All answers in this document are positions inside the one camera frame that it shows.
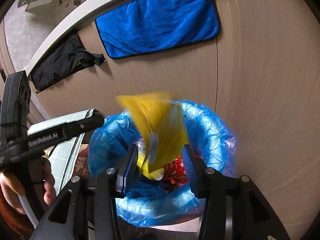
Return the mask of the person left hand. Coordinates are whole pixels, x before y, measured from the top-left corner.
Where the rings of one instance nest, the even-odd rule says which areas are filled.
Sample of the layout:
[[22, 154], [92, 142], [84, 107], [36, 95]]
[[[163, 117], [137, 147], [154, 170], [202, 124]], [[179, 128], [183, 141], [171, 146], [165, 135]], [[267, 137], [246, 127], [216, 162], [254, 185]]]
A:
[[[51, 164], [48, 159], [43, 161], [43, 177], [44, 177], [44, 202], [50, 205], [56, 198], [56, 191], [54, 188], [55, 179], [52, 175]], [[3, 196], [7, 203], [13, 207], [20, 214], [25, 215], [25, 210], [22, 207], [18, 196], [25, 195], [25, 190], [17, 179], [17, 177], [9, 172], [1, 172], [1, 188]]]

